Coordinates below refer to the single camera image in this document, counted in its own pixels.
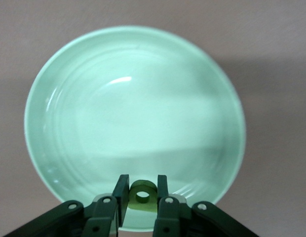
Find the olive green object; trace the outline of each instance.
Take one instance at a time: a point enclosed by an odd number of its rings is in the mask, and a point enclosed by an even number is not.
[[[149,180],[137,180],[129,192],[129,208],[157,212],[157,187]]]
[[[232,184],[245,123],[231,82],[200,48],[158,29],[122,26],[79,37],[49,59],[29,93],[25,137],[61,201],[87,206],[111,193],[121,174],[155,184],[161,174],[169,193],[192,206],[216,203]],[[122,229],[152,231],[155,219],[129,208]]]

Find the green plate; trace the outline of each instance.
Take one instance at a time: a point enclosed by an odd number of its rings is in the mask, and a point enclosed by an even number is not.
[[[176,35],[122,26],[61,48],[31,88],[25,136],[32,162],[61,201],[89,205],[130,183],[168,177],[189,205],[216,203],[240,168],[245,123],[227,76]],[[129,209],[127,231],[151,231],[156,213]]]

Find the silver screw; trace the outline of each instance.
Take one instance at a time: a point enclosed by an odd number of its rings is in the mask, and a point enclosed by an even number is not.
[[[103,200],[103,203],[108,203],[108,202],[110,202],[110,201],[111,201],[110,198],[105,198],[105,199]]]
[[[168,197],[167,199],[165,199],[165,202],[166,203],[173,203],[173,198],[171,198],[171,197]]]
[[[201,204],[199,204],[198,205],[198,208],[200,209],[200,210],[207,210],[207,206],[205,205],[205,204],[203,204],[203,203],[201,203]]]
[[[69,208],[69,209],[74,209],[74,208],[76,208],[76,207],[77,207],[77,205],[76,205],[75,203],[73,203],[73,204],[70,204],[68,208]]]

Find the round dish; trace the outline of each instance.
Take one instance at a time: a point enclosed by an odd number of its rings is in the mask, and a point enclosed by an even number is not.
[[[130,183],[168,177],[189,205],[216,203],[240,168],[240,100],[201,49],[161,30],[86,34],[44,65],[30,90],[25,137],[41,179],[61,201],[89,205]],[[152,231],[156,213],[129,209],[123,230]]]

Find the table surface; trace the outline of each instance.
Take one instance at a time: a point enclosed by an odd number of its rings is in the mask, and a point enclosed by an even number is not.
[[[59,204],[24,140],[34,78],[69,41],[116,25],[173,32],[219,63],[242,101],[247,145],[218,207],[262,237],[306,237],[306,0],[0,1],[0,236]]]

